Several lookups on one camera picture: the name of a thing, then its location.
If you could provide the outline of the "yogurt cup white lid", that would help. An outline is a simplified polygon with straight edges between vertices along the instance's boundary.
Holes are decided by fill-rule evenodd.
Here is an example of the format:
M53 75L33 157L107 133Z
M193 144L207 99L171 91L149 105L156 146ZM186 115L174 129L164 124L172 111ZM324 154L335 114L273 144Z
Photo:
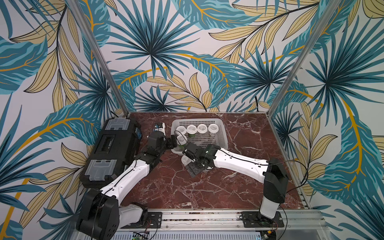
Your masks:
M176 128L175 132L177 135L184 135L185 136L187 134L187 129L184 126L178 126Z

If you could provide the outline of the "yogurt cup green label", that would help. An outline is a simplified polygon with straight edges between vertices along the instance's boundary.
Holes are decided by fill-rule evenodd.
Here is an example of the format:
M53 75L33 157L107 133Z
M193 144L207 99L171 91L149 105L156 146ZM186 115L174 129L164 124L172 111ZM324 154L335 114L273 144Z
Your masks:
M189 125L187 127L187 133L188 133L189 138L195 137L195 135L197 133L197 127L195 125Z

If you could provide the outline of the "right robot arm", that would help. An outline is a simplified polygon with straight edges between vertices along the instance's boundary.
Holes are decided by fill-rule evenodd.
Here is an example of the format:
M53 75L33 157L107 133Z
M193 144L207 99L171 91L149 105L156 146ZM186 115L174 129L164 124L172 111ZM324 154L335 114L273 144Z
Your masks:
M192 177L205 170L223 168L262 183L263 200L259 213L264 218L272 220L279 206L285 202L289 176L283 162L275 158L255 159L232 153L216 145L202 148L193 143L187 144L182 153L191 160L186 168Z

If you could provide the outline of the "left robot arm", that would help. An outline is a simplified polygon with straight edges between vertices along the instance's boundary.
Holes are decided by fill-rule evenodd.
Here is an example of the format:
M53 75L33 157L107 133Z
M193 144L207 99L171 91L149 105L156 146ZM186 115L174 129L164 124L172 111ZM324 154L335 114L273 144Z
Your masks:
M121 207L120 204L160 163L161 156L177 145L175 135L166 137L161 131L151 132L146 145L120 176L100 190L90 190L85 195L76 230L95 240L110 240L118 229L143 221L145 207L140 204Z

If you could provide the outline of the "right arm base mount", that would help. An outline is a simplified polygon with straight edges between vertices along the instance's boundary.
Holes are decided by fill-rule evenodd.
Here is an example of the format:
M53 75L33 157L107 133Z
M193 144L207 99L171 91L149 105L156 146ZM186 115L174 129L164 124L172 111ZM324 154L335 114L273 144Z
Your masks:
M239 219L245 228L282 228L285 226L280 212L276 212L272 219L263 216L260 212L241 212Z

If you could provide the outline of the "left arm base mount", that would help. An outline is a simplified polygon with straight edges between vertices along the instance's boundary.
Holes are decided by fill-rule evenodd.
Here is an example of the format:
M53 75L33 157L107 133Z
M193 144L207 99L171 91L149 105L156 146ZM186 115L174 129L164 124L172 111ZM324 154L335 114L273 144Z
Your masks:
M119 229L156 229L162 225L162 212L149 212L147 206L133 203L119 208Z

